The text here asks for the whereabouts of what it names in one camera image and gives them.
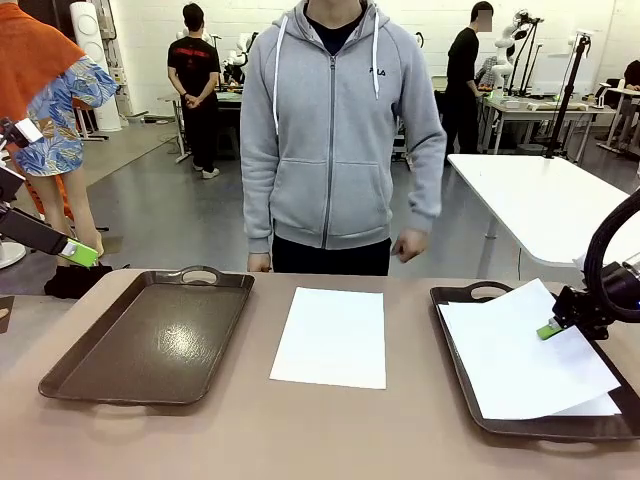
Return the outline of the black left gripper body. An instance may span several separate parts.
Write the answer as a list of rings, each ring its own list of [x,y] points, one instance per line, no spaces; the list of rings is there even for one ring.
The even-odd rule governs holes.
[[[69,237],[46,223],[12,207],[1,207],[0,232],[26,247],[49,255],[59,255]]]

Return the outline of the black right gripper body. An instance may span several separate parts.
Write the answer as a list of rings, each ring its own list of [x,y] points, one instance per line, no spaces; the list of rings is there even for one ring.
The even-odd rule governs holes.
[[[587,340],[607,340],[610,318],[587,291],[564,287],[552,308],[555,323],[562,329],[576,326]]]

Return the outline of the person's left hand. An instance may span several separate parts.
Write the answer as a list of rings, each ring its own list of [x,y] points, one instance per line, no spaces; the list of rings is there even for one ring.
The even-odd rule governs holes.
[[[421,255],[428,245],[428,233],[411,228],[403,229],[398,235],[393,247],[392,255],[401,263],[408,263]]]

